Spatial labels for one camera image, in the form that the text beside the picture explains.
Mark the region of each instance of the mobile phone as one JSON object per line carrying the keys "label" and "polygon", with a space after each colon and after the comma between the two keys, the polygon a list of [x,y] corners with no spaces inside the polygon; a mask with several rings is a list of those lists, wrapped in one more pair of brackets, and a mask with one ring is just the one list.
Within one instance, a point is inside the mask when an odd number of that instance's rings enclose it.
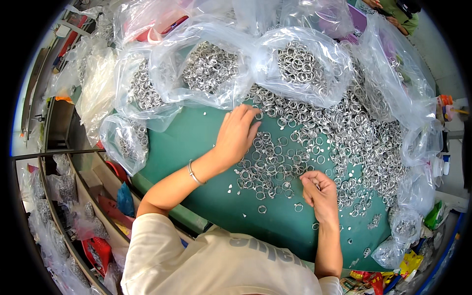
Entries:
{"label": "mobile phone", "polygon": [[173,24],[171,24],[170,26],[168,26],[164,31],[162,31],[161,35],[165,35],[165,34],[169,33],[169,32],[172,31],[176,26],[178,26],[179,24],[183,23],[186,19],[188,19],[188,16],[183,16],[183,17],[179,18],[176,22],[174,22]]}

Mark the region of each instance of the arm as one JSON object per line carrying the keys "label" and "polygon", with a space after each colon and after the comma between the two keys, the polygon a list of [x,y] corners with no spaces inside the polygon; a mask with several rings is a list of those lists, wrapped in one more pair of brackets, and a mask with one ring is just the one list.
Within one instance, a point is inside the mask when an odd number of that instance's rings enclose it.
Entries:
{"label": "arm", "polygon": [[397,27],[397,29],[402,32],[403,35],[405,36],[408,36],[409,33],[408,31],[398,22],[398,20],[394,17],[387,17],[387,20],[392,24],[394,25],[395,27]]}
{"label": "arm", "polygon": [[314,208],[318,230],[318,249],[315,258],[315,275],[341,277],[343,255],[339,237],[336,184],[320,171],[308,171],[300,176],[303,198]]}
{"label": "arm", "polygon": [[[260,122],[252,127],[251,122],[260,110],[246,104],[226,114],[218,133],[216,145],[208,153],[192,162],[192,171],[202,183],[223,173],[239,162],[253,144]],[[156,183],[144,196],[138,208],[137,217],[146,213],[165,216],[180,204],[198,183],[189,175],[187,166]]]}

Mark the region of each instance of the bracelet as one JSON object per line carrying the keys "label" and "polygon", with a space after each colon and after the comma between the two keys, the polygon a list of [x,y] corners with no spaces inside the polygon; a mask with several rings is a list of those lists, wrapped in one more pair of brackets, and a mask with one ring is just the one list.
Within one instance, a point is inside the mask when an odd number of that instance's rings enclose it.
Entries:
{"label": "bracelet", "polygon": [[192,167],[190,166],[190,165],[192,164],[192,161],[193,161],[193,160],[190,159],[190,161],[188,162],[188,166],[187,166],[187,168],[188,168],[188,174],[190,174],[190,176],[195,180],[196,183],[198,183],[198,185],[204,185],[204,184],[206,184],[206,182],[202,183],[202,182],[200,182],[200,181],[195,177],[195,174],[194,174],[194,172],[192,171]]}

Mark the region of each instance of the blue plastic bag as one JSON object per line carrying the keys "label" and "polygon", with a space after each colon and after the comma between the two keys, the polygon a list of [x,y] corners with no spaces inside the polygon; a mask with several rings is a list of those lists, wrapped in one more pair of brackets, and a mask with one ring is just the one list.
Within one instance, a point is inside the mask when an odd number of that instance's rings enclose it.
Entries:
{"label": "blue plastic bag", "polygon": [[117,207],[121,211],[121,213],[129,217],[135,216],[135,205],[133,204],[133,197],[131,196],[131,191],[126,185],[126,182],[124,182],[118,190]]}

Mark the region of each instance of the person's left hand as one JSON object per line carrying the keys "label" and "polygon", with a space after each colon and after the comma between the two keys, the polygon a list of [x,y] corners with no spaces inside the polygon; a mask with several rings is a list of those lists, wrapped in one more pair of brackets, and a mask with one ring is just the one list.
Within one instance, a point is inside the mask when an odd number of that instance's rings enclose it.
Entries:
{"label": "person's left hand", "polygon": [[261,122],[256,122],[251,126],[251,122],[260,112],[258,108],[241,104],[226,114],[219,129],[216,145],[211,151],[215,156],[214,164],[221,166],[220,172],[238,163],[251,147],[257,128],[261,125]]}
{"label": "person's left hand", "polygon": [[387,20],[394,25],[395,27],[399,27],[400,24],[398,23],[398,20],[394,17],[387,17]]}

